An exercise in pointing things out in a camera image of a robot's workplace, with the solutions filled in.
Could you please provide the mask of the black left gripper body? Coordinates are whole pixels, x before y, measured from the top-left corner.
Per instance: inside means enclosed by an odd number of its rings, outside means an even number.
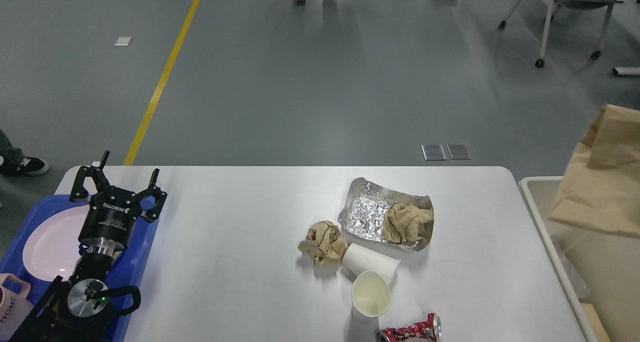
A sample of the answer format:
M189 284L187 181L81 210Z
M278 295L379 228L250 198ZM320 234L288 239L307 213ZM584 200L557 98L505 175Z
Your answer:
M130 245L135 221L141 213L140 200L126 200L123 203L90 200L78 242L90 247L102 239L113 242L115 251L124 251Z

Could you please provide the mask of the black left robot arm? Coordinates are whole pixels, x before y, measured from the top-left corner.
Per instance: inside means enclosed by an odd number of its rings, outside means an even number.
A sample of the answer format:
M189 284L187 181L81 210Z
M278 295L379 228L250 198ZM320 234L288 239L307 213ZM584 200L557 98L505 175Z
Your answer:
M87 203L72 274L55 276L9 340L103 341L112 321L140 307L137 285L109 286L108 276L115 255L130 246L137 222L157 221L168 195L158 186L158 168L140 192L111 184L105 176L109 154L96 166L81 166L71 185L69 200Z

